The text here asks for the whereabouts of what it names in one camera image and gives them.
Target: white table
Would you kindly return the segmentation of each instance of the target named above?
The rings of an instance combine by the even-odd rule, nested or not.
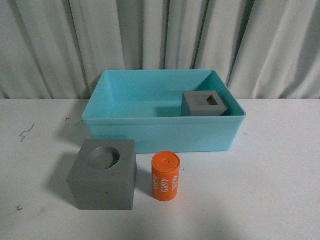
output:
[[[129,211],[75,207],[66,178],[90,138],[87,102],[0,100],[1,240],[320,239],[320,100],[240,100],[231,149],[178,153],[169,202],[152,197],[153,154],[138,154]]]

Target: orange can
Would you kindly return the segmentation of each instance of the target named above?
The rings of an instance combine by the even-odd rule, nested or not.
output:
[[[152,193],[159,201],[170,201],[178,191],[180,158],[171,151],[158,152],[152,158]]]

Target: curtain fold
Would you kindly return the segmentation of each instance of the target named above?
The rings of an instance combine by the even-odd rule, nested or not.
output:
[[[89,98],[105,70],[214,69],[237,98],[320,97],[320,0],[3,0],[0,98]]]

